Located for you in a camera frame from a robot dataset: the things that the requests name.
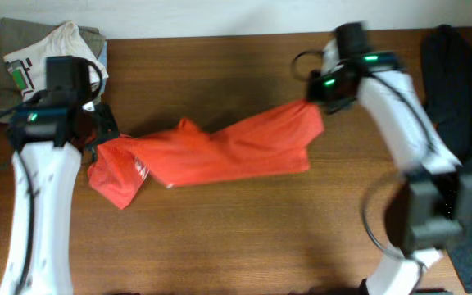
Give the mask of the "orange t-shirt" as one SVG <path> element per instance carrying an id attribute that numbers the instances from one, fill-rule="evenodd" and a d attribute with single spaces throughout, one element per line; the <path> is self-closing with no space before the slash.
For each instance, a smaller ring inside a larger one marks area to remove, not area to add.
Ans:
<path id="1" fill-rule="evenodd" d="M 309 144 L 325 130 L 319 107 L 297 100 L 213 134 L 183 118 L 170 130 L 140 138 L 120 135 L 98 145 L 88 183 L 119 209 L 147 177 L 167 188 L 309 170 Z"/>

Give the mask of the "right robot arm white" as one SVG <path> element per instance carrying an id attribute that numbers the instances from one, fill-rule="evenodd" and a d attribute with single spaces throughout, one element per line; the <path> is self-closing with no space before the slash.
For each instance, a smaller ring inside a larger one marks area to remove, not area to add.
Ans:
<path id="1" fill-rule="evenodd" d="M 420 294 L 428 268 L 472 229 L 472 173 L 441 140 L 397 55 L 376 52 L 361 22 L 335 28 L 322 55 L 307 100 L 328 115 L 364 107 L 397 168 L 362 198 L 362 224 L 383 256 L 356 293 Z"/>

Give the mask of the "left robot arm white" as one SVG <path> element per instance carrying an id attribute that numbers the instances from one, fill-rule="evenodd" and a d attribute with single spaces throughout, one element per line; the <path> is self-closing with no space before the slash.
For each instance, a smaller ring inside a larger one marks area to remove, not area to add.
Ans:
<path id="1" fill-rule="evenodd" d="M 71 201 L 83 154 L 117 138 L 106 104 L 87 108 L 97 66 L 82 57 L 49 57 L 46 88 L 12 111 L 14 211 L 0 294 L 71 294 Z"/>

